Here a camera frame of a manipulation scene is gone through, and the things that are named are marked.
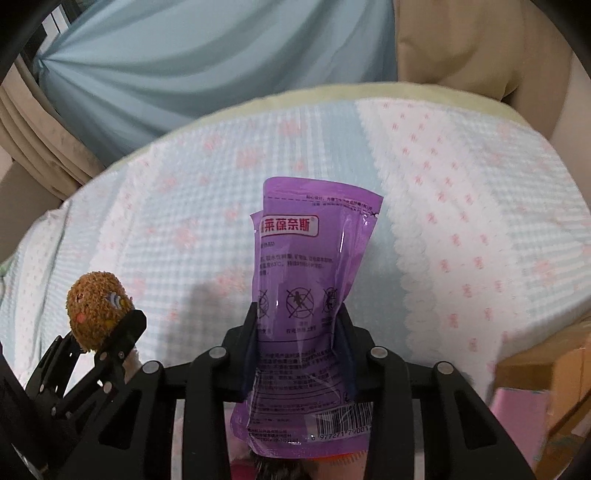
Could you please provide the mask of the pastel checkered bed blanket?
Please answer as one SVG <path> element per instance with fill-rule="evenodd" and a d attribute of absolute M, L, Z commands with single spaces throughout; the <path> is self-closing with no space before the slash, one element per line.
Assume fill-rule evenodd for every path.
<path fill-rule="evenodd" d="M 26 381 L 82 275 L 122 283 L 144 360 L 189 362 L 252 303 L 318 348 L 345 306 L 375 342 L 447 360 L 481 395 L 497 363 L 590 307 L 590 212 L 523 121 L 367 98 L 184 128 L 46 213 L 1 269 L 1 346 Z"/>

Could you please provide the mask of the beige curtain left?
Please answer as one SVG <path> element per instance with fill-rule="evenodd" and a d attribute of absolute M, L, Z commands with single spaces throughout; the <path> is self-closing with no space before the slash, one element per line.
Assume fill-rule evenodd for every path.
<path fill-rule="evenodd" d="M 1 147 L 61 200 L 104 170 L 62 124 L 22 58 L 14 61 L 1 83 Z"/>

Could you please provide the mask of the light blue curtain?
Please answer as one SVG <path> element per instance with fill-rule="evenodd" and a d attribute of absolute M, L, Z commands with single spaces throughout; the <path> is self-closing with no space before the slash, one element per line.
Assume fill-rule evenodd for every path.
<path fill-rule="evenodd" d="M 389 1 L 99 1 L 35 59 L 69 131 L 112 164 L 259 97 L 397 77 Z"/>

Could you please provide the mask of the beige curtain right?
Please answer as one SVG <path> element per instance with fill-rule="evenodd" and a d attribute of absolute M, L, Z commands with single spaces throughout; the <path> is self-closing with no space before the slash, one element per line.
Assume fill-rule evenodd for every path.
<path fill-rule="evenodd" d="M 572 50 L 531 1 L 396 1 L 398 78 L 561 109 Z"/>

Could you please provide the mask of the purple plastic packet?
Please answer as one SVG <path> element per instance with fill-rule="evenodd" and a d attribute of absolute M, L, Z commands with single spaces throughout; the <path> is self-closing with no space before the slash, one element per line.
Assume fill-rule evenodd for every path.
<path fill-rule="evenodd" d="M 318 459 L 369 445 L 373 406 L 346 391 L 334 332 L 382 202 L 338 182 L 263 184 L 263 208 L 252 214 L 259 361 L 231 417 L 235 436 L 259 456 Z"/>

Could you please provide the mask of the cardboard box pink lining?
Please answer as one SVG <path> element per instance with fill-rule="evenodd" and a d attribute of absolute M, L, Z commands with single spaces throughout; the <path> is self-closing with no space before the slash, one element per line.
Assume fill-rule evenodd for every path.
<path fill-rule="evenodd" d="M 590 320 L 500 362 L 491 410 L 538 479 L 556 479 L 590 434 Z"/>

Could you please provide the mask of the beige curtain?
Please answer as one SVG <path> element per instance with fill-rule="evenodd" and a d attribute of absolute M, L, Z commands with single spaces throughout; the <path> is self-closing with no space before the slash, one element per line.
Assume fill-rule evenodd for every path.
<path fill-rule="evenodd" d="M 561 109 L 572 50 L 531 1 L 396 1 L 398 78 Z"/>
<path fill-rule="evenodd" d="M 1 83 L 1 147 L 61 200 L 104 170 L 62 124 L 22 58 L 14 61 Z"/>

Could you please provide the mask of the brown plush mushroom toy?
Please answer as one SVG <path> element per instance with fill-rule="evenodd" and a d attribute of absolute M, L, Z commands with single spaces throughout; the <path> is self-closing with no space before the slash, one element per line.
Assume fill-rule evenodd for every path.
<path fill-rule="evenodd" d="M 66 298 L 71 333 L 84 352 L 100 350 L 117 324 L 133 309 L 132 298 L 111 272 L 82 275 Z"/>

